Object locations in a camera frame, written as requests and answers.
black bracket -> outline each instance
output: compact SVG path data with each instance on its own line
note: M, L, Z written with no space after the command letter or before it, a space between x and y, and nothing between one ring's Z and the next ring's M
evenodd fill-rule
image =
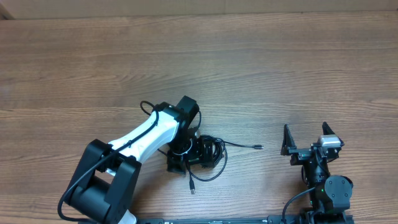
M68 187L110 152L111 145L98 139L89 143ZM93 171L67 195L65 202L96 222L117 224L131 205L141 163L133 156L126 157L118 153L97 170L104 172L108 168L116 171L111 184L95 176Z

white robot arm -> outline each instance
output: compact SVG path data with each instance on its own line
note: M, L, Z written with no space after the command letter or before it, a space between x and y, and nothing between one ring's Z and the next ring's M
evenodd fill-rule
M109 144L97 139L89 143L58 204L60 217L78 222L135 224L137 219L128 208L141 164L164 144L184 148L190 142L188 127L198 112L196 101L184 96L177 106L166 102L154 106L147 121ZM95 170L113 175L112 183L95 176ZM91 220L63 215L64 201Z

wooden desk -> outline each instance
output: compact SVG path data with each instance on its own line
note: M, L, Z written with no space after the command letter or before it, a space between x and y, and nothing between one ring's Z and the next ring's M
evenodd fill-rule
M196 195L154 154L139 217L280 214L305 189L280 155L283 125L308 147L327 121L346 143L330 170L355 184L348 213L398 222L396 12L0 21L0 94L0 223L66 223L56 205L85 146L143 122L141 100L183 95L198 101L203 133L266 148L228 147L225 171L196 181Z

wooden table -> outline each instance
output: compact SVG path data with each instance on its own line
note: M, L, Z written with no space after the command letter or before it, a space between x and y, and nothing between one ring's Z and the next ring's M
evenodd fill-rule
M228 147L223 174L195 195L154 154L138 217L281 214L305 189L280 155L283 125L309 147L327 121L346 143L330 170L355 184L348 213L398 222L398 13L344 12L0 21L0 223L66 223L56 206L85 146L142 123L141 100L183 95L202 133L265 150Z

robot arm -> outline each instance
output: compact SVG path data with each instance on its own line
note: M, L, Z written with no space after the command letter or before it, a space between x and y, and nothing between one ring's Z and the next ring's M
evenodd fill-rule
M95 139L87 145L68 186L68 190L73 189L64 194L67 204L97 223L135 224L136 219L128 208L131 206L141 164L166 143L186 147L190 142L188 127L198 113L199 106L195 100L184 96L177 106L163 102L155 105L154 111L156 113L152 113L147 121L124 137L109 144ZM115 153L115 149L121 147L124 149ZM113 175L111 184L95 176L93 167L101 160L101 166L95 170L107 171ZM58 213L65 219L60 210Z
M347 177L330 175L328 169L328 161L339 158L344 142L326 122L322 124L322 130L323 135L319 136L318 142L311 144L311 148L297 149L288 125L284 127L280 154L291 156L290 165L302 166L302 180L308 187L312 206L300 212L297 223L354 223L352 217L345 214L350 207L353 182ZM286 203L282 214L285 224L290 221L284 214L289 203Z

